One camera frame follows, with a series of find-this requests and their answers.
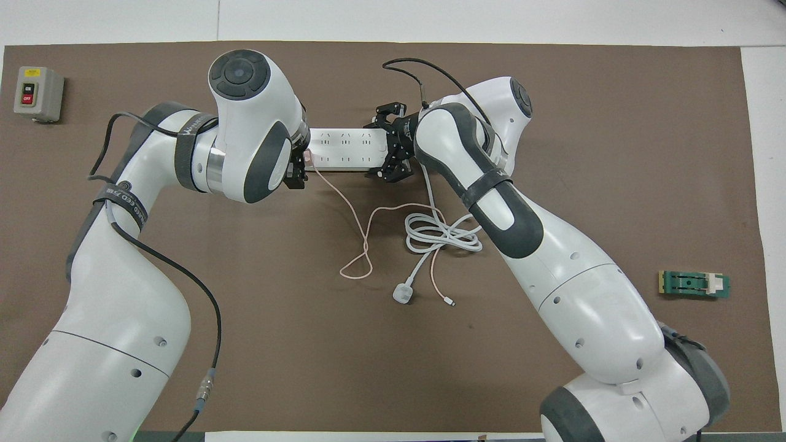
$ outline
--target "white power cable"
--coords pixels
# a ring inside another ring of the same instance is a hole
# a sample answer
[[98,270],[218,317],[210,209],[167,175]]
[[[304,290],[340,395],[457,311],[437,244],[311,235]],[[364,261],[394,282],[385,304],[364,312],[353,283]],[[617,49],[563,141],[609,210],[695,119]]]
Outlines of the white power cable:
[[[304,153],[304,157],[307,163],[310,163],[311,166],[314,167],[314,171],[319,175],[325,183],[330,186],[336,193],[341,196],[344,202],[347,203],[350,210],[352,211],[352,215],[354,216],[354,221],[358,224],[358,229],[360,230],[360,235],[363,238],[363,252],[357,255],[354,259],[347,263],[344,267],[341,267],[339,270],[339,274],[347,279],[363,279],[367,278],[374,270],[373,264],[371,264],[371,258],[369,258],[369,232],[371,230],[371,222],[374,218],[374,215],[380,210],[398,210],[400,208],[408,207],[408,206],[417,206],[422,208],[430,208],[432,210],[431,215],[427,215],[424,213],[410,213],[404,219],[404,228],[406,230],[406,246],[407,248],[414,253],[422,254],[423,256],[417,262],[417,265],[412,270],[410,276],[406,279],[406,282],[403,282],[396,286],[393,297],[398,302],[402,304],[406,304],[409,302],[410,298],[412,297],[412,283],[415,279],[415,275],[423,266],[423,263],[426,259],[431,256],[432,257],[432,264],[431,264],[431,278],[432,284],[434,286],[434,290],[436,290],[437,294],[442,297],[443,301],[446,304],[454,306],[456,303],[442,294],[439,291],[439,287],[437,287],[436,281],[434,279],[434,263],[436,261],[436,256],[439,250],[446,246],[452,245],[453,247],[457,247],[459,249],[464,249],[469,252],[479,252],[483,249],[483,244],[481,244],[480,240],[478,239],[477,232],[480,231],[481,227],[477,226],[474,229],[466,230],[458,227],[459,224],[463,223],[464,221],[471,219],[472,215],[467,214],[462,216],[461,218],[457,219],[456,222],[453,224],[448,225],[445,223],[445,217],[443,216],[442,212],[435,206],[434,204],[434,194],[432,192],[432,185],[428,179],[428,171],[426,167],[421,165],[423,169],[423,176],[426,182],[426,190],[428,191],[428,202],[429,205],[420,204],[420,203],[408,203],[408,204],[401,204],[395,207],[378,207],[375,208],[371,215],[369,216],[369,222],[366,224],[365,232],[360,224],[360,219],[358,218],[357,212],[354,210],[352,203],[338,190],[333,184],[331,184],[328,179],[325,178],[324,175],[314,166],[313,162],[311,161],[310,157],[310,150],[306,150]],[[425,247],[418,247],[414,243],[421,243],[426,244]],[[365,261],[369,264],[369,271],[365,274],[360,276],[351,276],[349,274],[345,274],[344,271],[349,268],[352,264],[360,260],[361,258],[365,257]]]

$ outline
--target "cable connector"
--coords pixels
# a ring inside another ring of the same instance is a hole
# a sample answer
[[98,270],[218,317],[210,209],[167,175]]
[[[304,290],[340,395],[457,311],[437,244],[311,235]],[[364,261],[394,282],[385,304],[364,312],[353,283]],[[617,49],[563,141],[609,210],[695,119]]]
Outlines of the cable connector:
[[407,304],[412,299],[412,278],[407,278],[406,282],[402,282],[401,284],[395,287],[393,290],[393,299],[396,302],[401,304]]
[[211,368],[208,370],[208,374],[205,374],[204,378],[202,378],[202,383],[199,385],[199,389],[196,391],[196,404],[194,405],[194,411],[201,412],[204,408],[204,403],[208,401],[210,397],[210,391],[213,389],[213,383],[215,380],[215,368]]

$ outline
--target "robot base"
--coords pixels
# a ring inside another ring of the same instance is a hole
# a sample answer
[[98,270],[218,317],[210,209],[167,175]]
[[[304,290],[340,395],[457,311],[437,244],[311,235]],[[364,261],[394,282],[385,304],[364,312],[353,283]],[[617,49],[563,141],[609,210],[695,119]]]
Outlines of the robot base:
[[548,442],[680,442],[729,408],[729,386],[700,344],[666,336],[659,361],[636,381],[583,374],[541,404]]

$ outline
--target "power strip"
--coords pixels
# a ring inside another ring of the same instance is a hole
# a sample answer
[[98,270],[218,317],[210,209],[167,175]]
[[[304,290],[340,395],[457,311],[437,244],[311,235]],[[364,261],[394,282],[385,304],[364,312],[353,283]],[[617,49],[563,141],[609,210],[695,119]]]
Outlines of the power strip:
[[384,129],[317,128],[311,129],[308,149],[320,171],[367,171],[385,162],[387,137]]

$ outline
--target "power plug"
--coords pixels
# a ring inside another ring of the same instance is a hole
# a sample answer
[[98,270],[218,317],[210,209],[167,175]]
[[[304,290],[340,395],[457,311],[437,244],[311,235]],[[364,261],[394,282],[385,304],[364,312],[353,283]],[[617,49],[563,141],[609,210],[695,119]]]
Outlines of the power plug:
[[412,281],[414,281],[414,279],[407,278],[406,282],[402,282],[395,287],[395,290],[393,290],[393,299],[395,299],[396,302],[401,304],[410,302],[410,299],[412,299]]

